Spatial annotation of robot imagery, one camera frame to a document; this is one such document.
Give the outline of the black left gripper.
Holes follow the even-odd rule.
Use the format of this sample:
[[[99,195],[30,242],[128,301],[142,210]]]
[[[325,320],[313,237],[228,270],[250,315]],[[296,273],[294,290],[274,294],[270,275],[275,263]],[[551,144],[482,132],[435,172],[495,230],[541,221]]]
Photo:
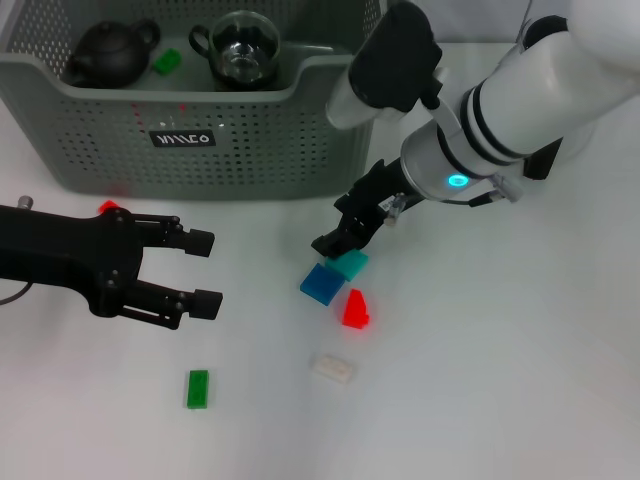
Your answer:
[[[137,280],[143,243],[207,258],[214,241],[212,232],[185,231],[177,216],[112,210],[93,218],[71,218],[3,206],[1,277],[73,290],[99,317],[120,315],[177,330],[184,314],[215,320],[223,294],[185,292]]]

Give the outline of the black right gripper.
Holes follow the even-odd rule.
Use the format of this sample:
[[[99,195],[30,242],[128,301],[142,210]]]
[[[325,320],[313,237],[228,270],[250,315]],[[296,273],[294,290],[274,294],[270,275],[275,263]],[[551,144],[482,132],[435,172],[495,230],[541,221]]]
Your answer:
[[[334,203],[342,214],[338,227],[316,238],[311,247],[331,259],[362,249],[387,218],[380,204],[398,196],[405,198],[405,209],[424,200],[406,178],[399,159],[389,164],[379,160]]]

